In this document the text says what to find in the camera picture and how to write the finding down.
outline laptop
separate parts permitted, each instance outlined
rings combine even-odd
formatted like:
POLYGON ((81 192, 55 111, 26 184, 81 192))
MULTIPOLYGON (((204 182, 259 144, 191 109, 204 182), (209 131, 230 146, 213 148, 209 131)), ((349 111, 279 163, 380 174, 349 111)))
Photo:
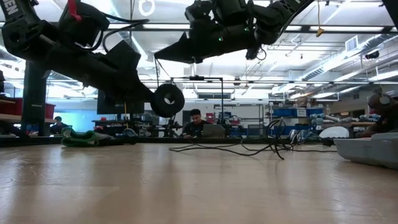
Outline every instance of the laptop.
POLYGON ((225 138, 225 129, 220 124, 204 124, 203 138, 225 138))

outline table surface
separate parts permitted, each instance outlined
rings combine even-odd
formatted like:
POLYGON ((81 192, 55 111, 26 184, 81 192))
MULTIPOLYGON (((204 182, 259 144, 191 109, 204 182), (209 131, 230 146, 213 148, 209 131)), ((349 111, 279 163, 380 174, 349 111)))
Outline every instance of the table surface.
POLYGON ((170 146, 2 148, 0 223, 398 223, 395 170, 170 146))
MULTIPOLYGON (((12 123, 18 123, 21 121, 21 116, 19 115, 11 115, 11 114, 0 114, 0 120, 9 121, 12 123)), ((45 119, 46 123, 56 123, 57 121, 54 119, 45 119)))

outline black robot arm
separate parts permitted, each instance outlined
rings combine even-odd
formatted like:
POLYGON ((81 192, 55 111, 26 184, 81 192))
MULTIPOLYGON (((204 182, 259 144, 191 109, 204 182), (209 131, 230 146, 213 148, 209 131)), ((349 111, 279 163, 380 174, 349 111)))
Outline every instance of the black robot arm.
MULTIPOLYGON (((246 59, 257 57, 261 45, 277 41, 292 20, 314 0, 280 0, 267 7, 249 0, 197 0, 186 8, 190 22, 189 38, 184 33, 155 57, 183 63, 201 63, 203 59, 247 49, 246 59), (212 11, 214 19, 208 12, 212 11)), ((398 1, 383 0, 395 24, 398 1)))
MULTIPOLYGON (((140 81, 136 68, 141 55, 127 42, 120 41, 106 55, 94 53, 109 27, 107 15, 80 1, 68 2, 71 4, 65 6, 55 26, 37 16, 34 11, 37 1, 0 1, 6 18, 2 35, 7 51, 78 80, 84 86, 103 90, 110 102, 150 101, 152 109, 164 117, 171 117, 182 109, 182 93, 176 86, 163 86, 161 92, 153 93, 140 81), (168 93, 178 95, 178 103, 167 106, 163 95, 168 93)), ((132 24, 145 22, 148 20, 131 21, 132 24)))

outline yellow object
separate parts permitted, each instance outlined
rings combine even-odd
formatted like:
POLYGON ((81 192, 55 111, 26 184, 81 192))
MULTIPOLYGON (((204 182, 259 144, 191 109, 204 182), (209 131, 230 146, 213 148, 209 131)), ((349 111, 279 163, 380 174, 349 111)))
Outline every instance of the yellow object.
POLYGON ((324 29, 321 28, 321 5, 318 0, 318 31, 316 37, 320 37, 324 33, 324 29))
POLYGON ((317 31, 317 37, 319 37, 319 36, 321 36, 323 33, 324 33, 324 29, 322 29, 321 27, 319 27, 318 28, 318 31, 317 31))

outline gray plastic bin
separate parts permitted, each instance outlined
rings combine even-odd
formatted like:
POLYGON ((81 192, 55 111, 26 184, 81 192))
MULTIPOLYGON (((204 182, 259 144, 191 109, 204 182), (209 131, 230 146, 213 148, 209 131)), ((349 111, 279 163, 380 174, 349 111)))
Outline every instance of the gray plastic bin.
POLYGON ((398 169, 398 133, 375 134, 370 139, 335 139, 344 159, 398 169))

